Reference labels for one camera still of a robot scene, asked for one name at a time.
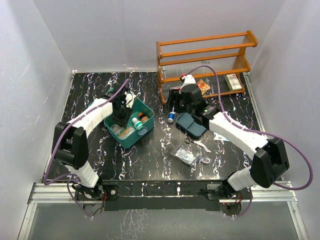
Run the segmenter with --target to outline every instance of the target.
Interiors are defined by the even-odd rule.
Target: black marble table surface
[[[124,149],[108,133],[101,123],[88,138],[91,166],[103,180],[223,180],[232,172],[251,164],[251,160],[238,147],[228,141],[214,140],[214,134],[206,131],[200,138],[210,150],[192,144],[192,151],[211,159],[204,165],[196,162],[189,166],[170,155],[173,148],[183,142],[186,134],[168,124],[168,111],[159,98],[156,72],[93,72],[76,73],[62,117],[67,122],[82,113],[101,91],[107,91],[114,83],[123,83],[129,78],[129,86],[137,97],[155,113],[154,129],[131,148]],[[203,79],[210,84],[214,77]],[[222,102],[231,117],[250,129],[259,129],[248,90],[245,94],[223,96]],[[49,179],[54,179],[68,170],[57,161],[52,165]]]

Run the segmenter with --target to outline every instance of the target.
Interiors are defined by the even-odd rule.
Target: glass panel
[[[298,236],[286,202],[253,202],[235,220],[202,209],[139,209],[97,213],[93,221],[84,218],[75,204],[56,203],[38,204],[28,239],[297,240]]]
[[[219,59],[167,65],[167,66],[162,66],[161,71],[164,79],[180,77],[182,74],[186,74],[192,69],[201,65],[208,65],[212,67],[216,72],[228,71],[228,70],[235,69],[237,58],[238,57],[233,56],[233,57],[226,57],[226,58],[219,58]],[[207,67],[201,67],[195,70],[194,72],[192,72],[192,75],[207,74],[207,73],[212,73],[212,71]]]
[[[166,63],[166,62],[171,62],[171,61],[179,61],[179,60],[186,60],[186,59],[205,58],[205,57],[225,55],[225,54],[236,54],[238,52],[239,52],[239,48],[235,48],[235,49],[228,49],[228,50],[219,50],[219,51],[210,51],[210,52],[187,54],[187,55],[181,55],[181,56],[163,57],[161,59],[161,63]]]

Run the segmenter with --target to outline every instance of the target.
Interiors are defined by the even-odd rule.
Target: white wall
[[[32,0],[0,5],[0,239],[17,239],[72,73]]]
[[[320,2],[287,0],[276,18],[250,79],[266,130],[282,135],[310,158],[311,186],[297,191],[298,206],[310,239],[319,239],[320,208]],[[295,187],[308,180],[304,160],[287,148]]]
[[[156,70],[156,41],[252,30],[260,44],[285,0],[33,0],[72,70]]]

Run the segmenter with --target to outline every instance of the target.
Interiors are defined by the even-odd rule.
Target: small bottle
[[[138,120],[136,117],[132,118],[133,125],[136,129],[140,130],[143,128],[142,122]]]
[[[169,116],[168,116],[168,119],[167,119],[167,122],[169,124],[172,124],[175,120],[175,116],[176,116],[176,113],[175,113],[175,107],[172,108],[172,112],[169,113]]]
[[[139,112],[138,116],[143,124],[149,119],[148,116],[144,115],[142,112]]]

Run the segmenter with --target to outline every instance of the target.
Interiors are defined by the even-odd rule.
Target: plastic bag
[[[118,124],[115,124],[115,123],[112,124],[110,128],[116,135],[119,135],[119,133],[125,129],[124,127],[119,126]]]
[[[182,162],[188,165],[192,165],[196,160],[196,156],[193,154],[192,151],[188,148],[189,145],[185,144],[184,142],[180,142],[171,152],[170,154]]]

